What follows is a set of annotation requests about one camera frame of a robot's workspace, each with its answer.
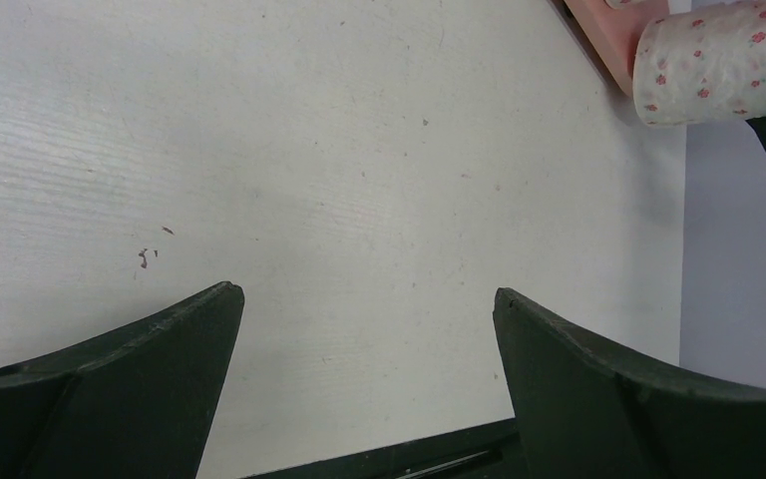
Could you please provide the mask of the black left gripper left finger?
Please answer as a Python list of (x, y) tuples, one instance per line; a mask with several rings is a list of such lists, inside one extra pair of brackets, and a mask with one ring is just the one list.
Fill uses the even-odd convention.
[(243, 307), (225, 281), (0, 367), (0, 478), (194, 477)]

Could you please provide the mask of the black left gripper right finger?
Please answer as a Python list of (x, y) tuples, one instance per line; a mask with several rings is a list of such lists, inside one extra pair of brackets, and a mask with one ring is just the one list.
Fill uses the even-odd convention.
[(766, 478), (766, 388), (693, 372), (510, 288), (493, 323), (533, 478)]

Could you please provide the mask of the white floral roll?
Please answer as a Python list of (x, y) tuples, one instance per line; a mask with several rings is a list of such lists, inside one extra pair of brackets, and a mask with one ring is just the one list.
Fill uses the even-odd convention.
[(651, 127), (766, 117), (766, 1), (719, 3), (649, 22), (632, 99)]

